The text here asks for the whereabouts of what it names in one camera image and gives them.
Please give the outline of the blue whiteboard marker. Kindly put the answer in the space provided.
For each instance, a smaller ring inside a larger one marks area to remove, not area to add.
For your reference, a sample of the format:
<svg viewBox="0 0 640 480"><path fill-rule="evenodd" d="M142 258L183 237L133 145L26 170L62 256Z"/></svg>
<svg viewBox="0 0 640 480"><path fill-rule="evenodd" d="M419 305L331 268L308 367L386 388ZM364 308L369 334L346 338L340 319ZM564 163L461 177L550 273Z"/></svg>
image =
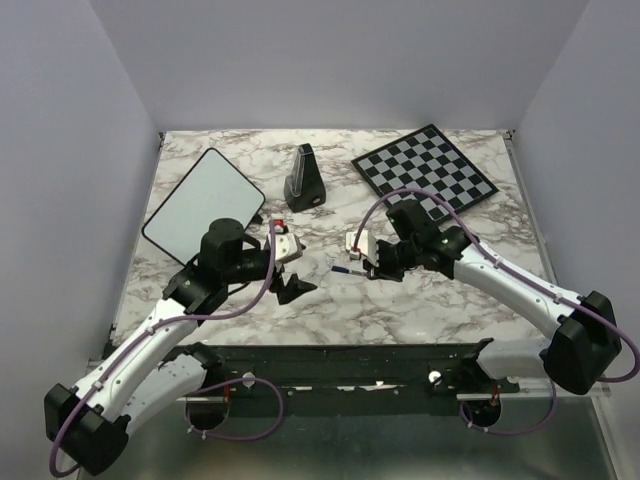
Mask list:
<svg viewBox="0 0 640 480"><path fill-rule="evenodd" d="M367 277L367 272L365 271L354 270L351 268L337 266L337 265L332 266L331 271L335 273L345 274L345 275Z"/></svg>

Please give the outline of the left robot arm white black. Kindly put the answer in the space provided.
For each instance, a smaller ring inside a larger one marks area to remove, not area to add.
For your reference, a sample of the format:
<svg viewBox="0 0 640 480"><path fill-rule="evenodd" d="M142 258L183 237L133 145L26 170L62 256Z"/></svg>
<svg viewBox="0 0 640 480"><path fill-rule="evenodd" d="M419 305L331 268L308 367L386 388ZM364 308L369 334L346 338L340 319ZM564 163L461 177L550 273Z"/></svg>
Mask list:
<svg viewBox="0 0 640 480"><path fill-rule="evenodd" d="M287 304L314 285L291 276L286 264L305 247L280 219L260 241L235 219L212 222L198 252L169 281L146 319L94 370L72 386L55 384L44 397L49 471L65 478L83 469L99 475L124 451L137 427L179 397L214 393L220 368L191 354L162 366L170 351L207 321L235 319L267 292Z"/></svg>

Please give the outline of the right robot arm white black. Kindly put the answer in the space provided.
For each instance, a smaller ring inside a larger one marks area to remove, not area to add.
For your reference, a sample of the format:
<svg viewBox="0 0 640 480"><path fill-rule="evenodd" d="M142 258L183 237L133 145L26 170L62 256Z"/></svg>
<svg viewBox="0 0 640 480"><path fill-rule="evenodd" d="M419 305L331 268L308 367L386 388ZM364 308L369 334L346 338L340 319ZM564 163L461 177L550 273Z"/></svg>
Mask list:
<svg viewBox="0 0 640 480"><path fill-rule="evenodd" d="M619 355L621 333L610 300L597 291L583 296L546 282L491 250L461 224L445 230L416 200L391 207L387 218L399 240L377 239L363 227L347 234L345 249L360 259L370 280L400 282L422 267L470 285L523 317L535 339L482 343L460 367L460 379L480 392L508 377L548 378L577 395L604 379Z"/></svg>

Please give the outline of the whiteboard with black frame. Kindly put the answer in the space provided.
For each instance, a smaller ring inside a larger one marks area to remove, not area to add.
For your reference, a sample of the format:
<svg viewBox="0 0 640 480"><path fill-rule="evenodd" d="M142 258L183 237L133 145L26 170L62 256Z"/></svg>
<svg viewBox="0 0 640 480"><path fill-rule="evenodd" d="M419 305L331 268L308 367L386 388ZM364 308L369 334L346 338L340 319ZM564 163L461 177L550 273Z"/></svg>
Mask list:
<svg viewBox="0 0 640 480"><path fill-rule="evenodd" d="M265 194L222 153L207 149L142 226L142 236L184 264L198 253L212 222L231 218L247 227Z"/></svg>

